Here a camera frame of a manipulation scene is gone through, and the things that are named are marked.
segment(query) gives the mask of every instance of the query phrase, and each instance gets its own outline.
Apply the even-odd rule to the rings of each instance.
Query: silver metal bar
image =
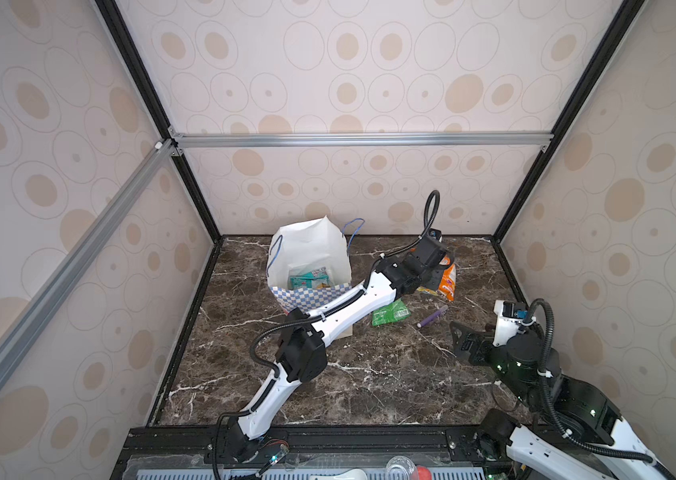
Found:
[[[465,131],[384,134],[176,134],[179,148],[361,147],[394,145],[548,145],[550,131]]]
[[[170,140],[162,140],[161,148],[152,150],[55,270],[52,279],[26,306],[21,319],[0,344],[0,390],[135,205],[163,160],[170,158],[174,151]]]

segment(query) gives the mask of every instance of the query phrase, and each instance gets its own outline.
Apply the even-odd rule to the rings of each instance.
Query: purple pen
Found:
[[[420,322],[418,324],[418,328],[421,328],[421,327],[426,326],[429,323],[433,322],[434,320],[437,319],[437,317],[439,317],[439,315],[446,312],[448,308],[449,307],[447,305],[445,305],[445,306],[441,307],[439,310],[437,310],[436,312],[431,313],[429,316],[427,316],[425,318],[425,320],[423,320],[422,322]]]

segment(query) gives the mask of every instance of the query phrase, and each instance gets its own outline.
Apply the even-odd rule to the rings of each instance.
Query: blue and white checkered pattern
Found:
[[[351,290],[351,283],[343,283],[328,288],[298,288],[295,290],[287,290],[278,286],[270,286],[271,293],[276,297],[276,301],[290,312],[296,307],[300,308],[302,312],[308,312],[314,308],[319,308],[322,305],[332,302],[343,293]]]

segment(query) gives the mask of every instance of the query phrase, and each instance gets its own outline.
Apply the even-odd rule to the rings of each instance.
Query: bag handle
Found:
[[[359,226],[357,227],[357,229],[354,230],[354,233],[351,234],[351,238],[349,238],[349,244],[345,246],[345,254],[346,254],[346,255],[349,254],[349,249],[351,248],[351,242],[352,242],[353,239],[354,239],[354,235],[356,235],[356,233],[359,231],[359,229],[362,228],[362,226],[365,224],[365,219],[364,219],[364,218],[354,218],[353,220],[351,220],[350,222],[348,222],[346,225],[344,225],[343,228],[342,228],[341,231],[340,231],[340,234],[343,235],[343,236],[345,236],[345,228],[346,228],[348,225],[353,224],[353,223],[356,222],[357,220],[361,220],[362,223],[359,224]]]
[[[269,262],[269,265],[266,267],[266,278],[269,278],[269,268],[274,264],[274,261],[276,260],[276,257],[279,255],[279,251],[282,249],[282,235],[279,235],[277,239],[274,241],[273,244],[271,244],[271,247],[269,248],[269,255],[271,255],[271,250],[274,250],[274,247],[276,244],[279,244],[279,248],[276,249],[276,253],[274,254],[274,258],[271,259]]]

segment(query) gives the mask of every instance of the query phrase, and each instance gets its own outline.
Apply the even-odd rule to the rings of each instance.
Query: brown marble surface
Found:
[[[357,236],[350,255],[352,283],[358,283],[378,254],[412,237]],[[244,407],[268,372],[250,360],[250,341],[281,321],[282,310],[266,286],[270,237],[227,238],[205,294],[197,322],[170,387],[161,425],[215,423],[221,412]],[[490,370],[457,362],[450,352],[449,322],[476,330],[495,324],[493,304],[514,299],[492,245],[485,239],[445,238],[455,252],[455,301],[436,321],[415,324],[447,300],[424,293],[403,297],[411,315],[401,322],[354,324],[353,335],[333,342],[329,365],[301,386],[277,414],[275,424],[475,424],[494,408]],[[276,336],[258,349],[273,360]],[[515,398],[495,387],[505,408]],[[530,417],[523,406],[513,413]]]

